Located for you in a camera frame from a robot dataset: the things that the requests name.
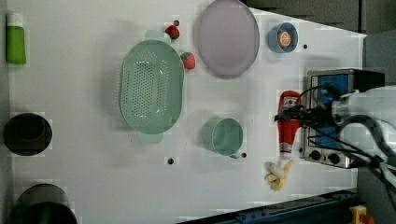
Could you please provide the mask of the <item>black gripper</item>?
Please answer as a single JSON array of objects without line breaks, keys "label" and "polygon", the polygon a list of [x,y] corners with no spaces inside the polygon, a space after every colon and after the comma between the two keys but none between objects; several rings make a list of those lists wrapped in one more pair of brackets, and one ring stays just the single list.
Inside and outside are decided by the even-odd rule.
[{"label": "black gripper", "polygon": [[333,126],[332,112],[328,104],[318,104],[312,108],[307,108],[303,105],[284,106],[281,112],[275,115],[274,122],[299,120],[303,127],[315,129]]}]

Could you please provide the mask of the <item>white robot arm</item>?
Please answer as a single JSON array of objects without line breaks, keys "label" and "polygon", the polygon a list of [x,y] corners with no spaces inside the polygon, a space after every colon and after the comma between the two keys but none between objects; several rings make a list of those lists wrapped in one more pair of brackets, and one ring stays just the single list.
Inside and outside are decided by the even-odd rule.
[{"label": "white robot arm", "polygon": [[[292,138],[300,127],[314,130],[321,136],[334,140],[332,148],[355,161],[356,167],[370,166],[381,172],[395,169],[395,104],[393,86],[370,89],[365,92],[354,90],[341,95],[336,89],[322,87],[332,99],[318,103],[313,108],[295,104],[282,106],[275,116],[285,137]],[[369,139],[378,151],[368,147],[357,147],[346,140],[345,128],[359,124],[369,132]]]}]

